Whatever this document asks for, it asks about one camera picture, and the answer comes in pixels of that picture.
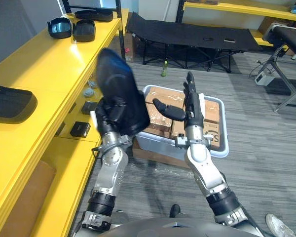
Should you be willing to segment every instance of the plastic bottle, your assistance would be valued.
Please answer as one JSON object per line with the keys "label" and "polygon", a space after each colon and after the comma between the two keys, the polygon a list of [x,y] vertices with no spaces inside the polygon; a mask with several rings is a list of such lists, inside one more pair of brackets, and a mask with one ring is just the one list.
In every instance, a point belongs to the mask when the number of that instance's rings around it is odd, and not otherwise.
{"label": "plastic bottle", "polygon": [[161,76],[165,77],[167,75],[167,68],[168,68],[168,62],[164,61],[163,67],[162,67],[162,72],[161,72]]}

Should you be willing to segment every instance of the black cot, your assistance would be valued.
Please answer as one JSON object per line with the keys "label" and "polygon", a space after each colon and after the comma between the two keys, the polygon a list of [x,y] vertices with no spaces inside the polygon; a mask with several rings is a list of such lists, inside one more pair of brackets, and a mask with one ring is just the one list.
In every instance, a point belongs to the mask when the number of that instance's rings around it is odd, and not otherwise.
{"label": "black cot", "polygon": [[[127,30],[134,33],[145,42],[143,64],[157,59],[171,59],[183,68],[193,68],[201,63],[208,63],[208,70],[214,61],[223,57],[229,57],[228,68],[221,66],[230,72],[230,56],[245,51],[260,51],[260,47],[248,29],[234,29],[227,27],[197,26],[184,23],[165,22],[157,20],[145,20],[136,13],[132,14],[127,25]],[[155,42],[164,44],[163,55],[145,61],[147,48]],[[182,45],[186,50],[185,65],[178,62],[168,54],[168,46]],[[194,48],[203,54],[206,59],[200,63],[188,66],[189,48]],[[207,54],[204,49],[214,49],[213,55]]]}

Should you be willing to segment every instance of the cardboard box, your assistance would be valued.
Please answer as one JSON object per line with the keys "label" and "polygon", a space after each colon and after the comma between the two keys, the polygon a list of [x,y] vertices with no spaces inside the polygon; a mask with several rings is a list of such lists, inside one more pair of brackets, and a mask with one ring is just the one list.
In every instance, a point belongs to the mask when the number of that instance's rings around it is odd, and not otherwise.
{"label": "cardboard box", "polygon": [[215,101],[205,100],[205,121],[219,123],[219,104]]}
{"label": "cardboard box", "polygon": [[263,19],[263,21],[262,21],[262,23],[261,23],[261,25],[260,25],[258,31],[259,31],[262,35],[264,35],[265,32],[267,31],[267,29],[270,27],[270,25],[271,25],[272,23],[279,23],[279,24],[283,24],[283,25],[287,26],[287,25],[290,24],[290,22],[291,22],[290,20],[285,20],[285,19],[280,19],[280,18],[275,18],[275,17],[268,17],[268,16],[266,16],[266,17]]}
{"label": "cardboard box", "polygon": [[145,98],[146,103],[151,103],[154,98],[157,98],[162,103],[167,105],[173,105],[179,108],[183,108],[184,104],[184,93],[173,91],[165,88],[152,86]]}
{"label": "cardboard box", "polygon": [[152,129],[152,128],[146,128],[143,132],[147,132],[147,133],[151,133],[160,137],[165,137],[165,138],[169,138],[170,137],[170,131],[165,132],[165,131],[160,131],[160,130],[156,130],[156,129]]}
{"label": "cardboard box", "polygon": [[[204,134],[212,134],[214,136],[214,139],[212,141],[212,149],[218,149],[220,147],[219,124],[204,121],[203,132]],[[184,122],[173,121],[170,139],[175,140],[180,133],[185,135]]]}
{"label": "cardboard box", "polygon": [[179,136],[179,134],[184,134],[185,136],[184,122],[173,121],[170,138],[172,140],[175,140]]}
{"label": "cardboard box", "polygon": [[28,237],[44,203],[56,170],[39,161],[8,216],[0,237]]}
{"label": "cardboard box", "polygon": [[186,162],[184,160],[164,156],[164,155],[161,155],[161,154],[158,154],[155,152],[151,152],[151,151],[142,150],[139,147],[136,139],[134,140],[134,145],[133,145],[133,157],[148,159],[148,160],[152,160],[152,161],[156,161],[156,162],[160,162],[160,163],[189,168],[189,166],[186,164]]}
{"label": "cardboard box", "polygon": [[154,104],[146,103],[146,106],[150,118],[150,125],[148,128],[169,132],[172,125],[172,119],[166,118],[159,113]]}
{"label": "cardboard box", "polygon": [[211,149],[216,150],[221,146],[219,124],[205,121],[203,132],[205,135],[212,134],[214,136]]}
{"label": "cardboard box", "polygon": [[[119,56],[121,56],[120,52],[120,43],[119,37],[114,36],[108,48],[114,50]],[[126,33],[124,35],[124,48],[125,48],[125,59],[126,62],[133,63],[134,62],[134,55],[135,51],[135,41],[133,40],[132,34]]]}

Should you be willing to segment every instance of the person's foot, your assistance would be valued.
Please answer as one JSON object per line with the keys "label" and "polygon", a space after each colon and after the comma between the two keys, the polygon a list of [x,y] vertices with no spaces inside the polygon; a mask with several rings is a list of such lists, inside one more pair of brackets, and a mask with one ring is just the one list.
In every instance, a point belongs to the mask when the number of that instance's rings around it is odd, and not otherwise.
{"label": "person's foot", "polygon": [[265,217],[265,222],[272,234],[274,234],[276,237],[296,237],[296,232],[288,228],[288,226],[285,225],[283,221],[278,219],[273,214],[267,214]]}
{"label": "person's foot", "polygon": [[171,210],[170,210],[170,215],[169,215],[169,217],[170,217],[170,218],[175,218],[176,215],[178,215],[180,212],[181,212],[181,208],[180,208],[180,206],[177,205],[177,204],[173,204],[172,207],[171,207]]}

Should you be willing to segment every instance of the black shoe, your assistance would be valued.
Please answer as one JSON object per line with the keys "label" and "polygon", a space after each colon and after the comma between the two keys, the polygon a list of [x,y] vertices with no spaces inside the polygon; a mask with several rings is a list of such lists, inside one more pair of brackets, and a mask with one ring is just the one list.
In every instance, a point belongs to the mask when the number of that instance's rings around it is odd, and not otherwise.
{"label": "black shoe", "polygon": [[171,210],[170,210],[170,215],[169,215],[169,217],[170,217],[170,218],[175,218],[176,215],[178,215],[180,212],[181,212],[181,208],[180,208],[180,206],[177,205],[177,204],[173,204],[172,207],[171,207]]}

